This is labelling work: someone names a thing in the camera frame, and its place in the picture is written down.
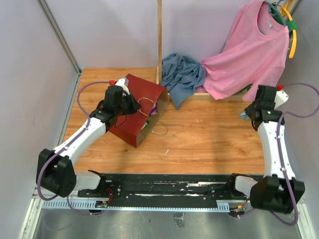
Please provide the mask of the green candy snack bag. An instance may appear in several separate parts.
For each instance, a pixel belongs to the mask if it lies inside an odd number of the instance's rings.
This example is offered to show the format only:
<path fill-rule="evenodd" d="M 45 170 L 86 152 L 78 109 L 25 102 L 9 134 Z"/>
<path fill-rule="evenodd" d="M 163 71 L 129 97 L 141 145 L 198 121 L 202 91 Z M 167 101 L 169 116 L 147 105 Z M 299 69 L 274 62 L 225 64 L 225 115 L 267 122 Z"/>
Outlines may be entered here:
<path fill-rule="evenodd" d="M 251 120 L 250 114 L 245 111 L 240 113 L 239 118 L 243 120 Z"/>

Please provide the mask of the red paper bag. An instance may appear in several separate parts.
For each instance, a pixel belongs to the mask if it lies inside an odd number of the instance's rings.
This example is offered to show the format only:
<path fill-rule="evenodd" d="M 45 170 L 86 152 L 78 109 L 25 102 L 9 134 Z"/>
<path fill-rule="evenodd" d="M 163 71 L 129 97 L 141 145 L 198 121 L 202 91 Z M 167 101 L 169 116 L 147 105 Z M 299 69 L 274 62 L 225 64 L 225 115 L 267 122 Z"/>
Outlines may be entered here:
<path fill-rule="evenodd" d="M 167 89 L 132 74 L 128 74 L 126 79 L 130 96 L 134 99 L 124 103 L 128 109 L 110 132 L 137 148 L 166 110 Z"/>

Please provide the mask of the purple snack bag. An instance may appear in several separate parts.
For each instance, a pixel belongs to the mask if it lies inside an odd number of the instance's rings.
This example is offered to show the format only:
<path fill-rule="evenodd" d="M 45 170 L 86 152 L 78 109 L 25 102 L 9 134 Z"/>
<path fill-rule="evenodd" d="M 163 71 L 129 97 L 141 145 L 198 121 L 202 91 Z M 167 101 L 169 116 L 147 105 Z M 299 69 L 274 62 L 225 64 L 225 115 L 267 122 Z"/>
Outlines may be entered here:
<path fill-rule="evenodd" d="M 158 103 L 155 102 L 153 108 L 151 109 L 149 116 L 156 115 L 158 113 Z"/>

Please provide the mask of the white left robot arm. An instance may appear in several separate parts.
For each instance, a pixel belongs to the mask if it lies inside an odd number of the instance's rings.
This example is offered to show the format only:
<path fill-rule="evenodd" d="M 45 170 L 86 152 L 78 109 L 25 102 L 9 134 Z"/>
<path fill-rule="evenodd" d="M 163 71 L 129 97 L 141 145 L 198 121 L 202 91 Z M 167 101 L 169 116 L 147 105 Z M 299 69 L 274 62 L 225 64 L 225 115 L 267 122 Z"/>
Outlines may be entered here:
<path fill-rule="evenodd" d="M 42 189 L 53 193 L 53 199 L 58 196 L 65 198 L 73 191 L 85 189 L 96 197 L 106 193 L 107 185 L 101 173 L 75 172 L 74 166 L 92 143 L 116 125 L 120 116 L 132 115 L 141 108 L 128 88 L 127 78 L 109 84 L 104 99 L 94 111 L 86 114 L 87 120 L 71 137 L 52 150 L 40 152 L 36 184 L 41 199 L 49 200 Z"/>

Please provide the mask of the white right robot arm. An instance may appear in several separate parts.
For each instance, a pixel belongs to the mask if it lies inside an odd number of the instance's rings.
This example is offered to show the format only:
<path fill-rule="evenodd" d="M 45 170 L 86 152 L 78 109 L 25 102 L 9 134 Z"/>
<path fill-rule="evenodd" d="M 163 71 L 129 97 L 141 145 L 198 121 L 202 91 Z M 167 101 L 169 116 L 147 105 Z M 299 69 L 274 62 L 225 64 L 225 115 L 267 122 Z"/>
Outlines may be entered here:
<path fill-rule="evenodd" d="M 259 85 L 254 101 L 244 110 L 258 133 L 263 149 L 263 179 L 233 173 L 226 186 L 231 199 L 246 196 L 254 209 L 289 214 L 305 192 L 290 166 L 285 145 L 285 121 L 277 107 L 288 100 L 284 91 Z"/>

